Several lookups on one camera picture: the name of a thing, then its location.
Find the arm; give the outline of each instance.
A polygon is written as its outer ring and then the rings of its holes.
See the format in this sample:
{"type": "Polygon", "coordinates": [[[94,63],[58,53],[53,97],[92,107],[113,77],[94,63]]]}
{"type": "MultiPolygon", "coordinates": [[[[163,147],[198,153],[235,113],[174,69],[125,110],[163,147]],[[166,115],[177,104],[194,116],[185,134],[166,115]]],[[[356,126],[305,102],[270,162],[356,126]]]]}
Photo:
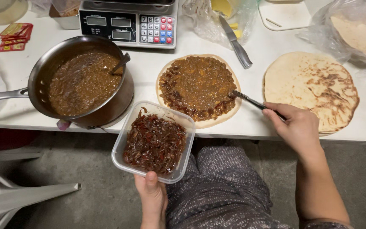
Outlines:
{"type": "Polygon", "coordinates": [[[164,183],[158,182],[155,172],[148,172],[146,177],[134,175],[135,186],[142,202],[141,229],[164,229],[166,227],[166,207],[168,196],[164,183]]]}
{"type": "Polygon", "coordinates": [[[333,182],[318,136],[317,116],[297,107],[265,103],[268,117],[277,133],[298,155],[296,172],[296,208],[300,228],[310,222],[339,222],[349,226],[347,210],[333,182]],[[272,110],[287,118],[283,122],[272,110]]]}

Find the hand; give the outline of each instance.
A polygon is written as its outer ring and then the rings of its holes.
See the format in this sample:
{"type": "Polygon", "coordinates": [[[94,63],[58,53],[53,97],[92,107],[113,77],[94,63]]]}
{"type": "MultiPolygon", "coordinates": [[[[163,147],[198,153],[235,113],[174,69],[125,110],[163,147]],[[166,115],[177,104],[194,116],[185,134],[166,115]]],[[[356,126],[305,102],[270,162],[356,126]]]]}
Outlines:
{"type": "Polygon", "coordinates": [[[323,151],[318,138],[319,119],[314,113],[281,103],[265,102],[264,105],[268,109],[263,109],[262,114],[272,121],[279,136],[298,153],[299,158],[308,159],[314,157],[315,152],[323,151]],[[283,122],[273,110],[287,120],[283,122]]]}
{"type": "Polygon", "coordinates": [[[141,229],[164,229],[166,227],[166,207],[168,195],[164,183],[158,182],[155,172],[148,172],[146,177],[134,175],[135,186],[142,202],[141,229]]]}

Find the brown sauce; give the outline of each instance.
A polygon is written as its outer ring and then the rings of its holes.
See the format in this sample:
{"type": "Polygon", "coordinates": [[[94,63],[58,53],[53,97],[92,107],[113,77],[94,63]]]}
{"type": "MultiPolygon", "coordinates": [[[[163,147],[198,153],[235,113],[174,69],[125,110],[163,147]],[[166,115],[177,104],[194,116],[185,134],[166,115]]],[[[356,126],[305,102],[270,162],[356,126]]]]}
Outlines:
{"type": "Polygon", "coordinates": [[[119,60],[102,52],[85,53],[69,60],[54,74],[49,100],[60,115],[79,115],[103,104],[116,90],[122,68],[110,75],[119,60]]]}
{"type": "Polygon", "coordinates": [[[185,148],[186,129],[155,114],[141,112],[128,133],[124,161],[134,167],[170,174],[185,148]]]}
{"type": "Polygon", "coordinates": [[[159,80],[160,95],[173,110],[194,121],[217,119],[235,107],[237,86],[226,65],[212,57],[176,60],[159,80]]]}

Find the toasted flatbread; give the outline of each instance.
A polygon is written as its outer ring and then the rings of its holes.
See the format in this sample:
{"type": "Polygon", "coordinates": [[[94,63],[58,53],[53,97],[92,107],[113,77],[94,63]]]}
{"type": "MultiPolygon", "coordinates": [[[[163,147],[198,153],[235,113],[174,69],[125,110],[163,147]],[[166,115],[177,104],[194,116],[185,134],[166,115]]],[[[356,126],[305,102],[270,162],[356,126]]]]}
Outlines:
{"type": "Polygon", "coordinates": [[[267,102],[315,113],[321,135],[346,127],[359,103],[350,73],[322,54],[292,52],[280,56],[265,72],[263,88],[267,102]]]}
{"type": "MultiPolygon", "coordinates": [[[[234,79],[234,84],[237,86],[237,91],[241,91],[241,87],[240,84],[237,80],[237,77],[235,76],[234,72],[232,71],[231,67],[228,65],[228,63],[223,60],[221,57],[216,56],[216,55],[212,55],[212,54],[202,54],[202,55],[187,55],[181,58],[177,58],[175,60],[170,61],[166,66],[163,67],[163,69],[160,71],[158,78],[156,79],[156,95],[159,101],[159,104],[165,107],[168,107],[165,104],[164,99],[160,96],[162,94],[162,90],[159,87],[159,78],[161,75],[163,75],[163,73],[166,72],[166,70],[172,66],[173,62],[175,62],[176,60],[182,60],[182,59],[186,59],[189,56],[194,56],[194,57],[212,57],[215,58],[219,61],[221,61],[222,63],[224,63],[227,67],[227,69],[232,73],[232,78],[234,79]]],[[[208,128],[208,127],[212,127],[214,125],[217,125],[219,123],[225,122],[228,119],[230,119],[232,116],[235,115],[235,113],[239,110],[242,100],[239,98],[236,98],[235,100],[236,105],[234,108],[232,108],[229,112],[227,112],[226,114],[222,114],[220,116],[217,117],[216,120],[213,119],[209,119],[209,120],[205,120],[205,121],[196,121],[196,129],[202,129],[202,128],[208,128]]]]}

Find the concrete floor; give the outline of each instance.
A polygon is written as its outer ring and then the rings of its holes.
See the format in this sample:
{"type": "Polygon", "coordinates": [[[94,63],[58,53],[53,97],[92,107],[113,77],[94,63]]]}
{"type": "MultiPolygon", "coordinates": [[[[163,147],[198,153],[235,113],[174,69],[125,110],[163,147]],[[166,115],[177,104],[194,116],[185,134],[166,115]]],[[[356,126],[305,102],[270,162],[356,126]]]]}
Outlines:
{"type": "MultiPolygon", "coordinates": [[[[43,132],[28,149],[43,157],[0,165],[22,186],[83,183],[82,190],[22,208],[6,228],[139,228],[140,198],[132,174],[111,161],[116,134],[43,132]]],[[[294,189],[296,156],[279,141],[241,140],[266,181],[272,215],[297,228],[294,189]]],[[[352,225],[366,228],[366,143],[322,143],[352,225]]]]}

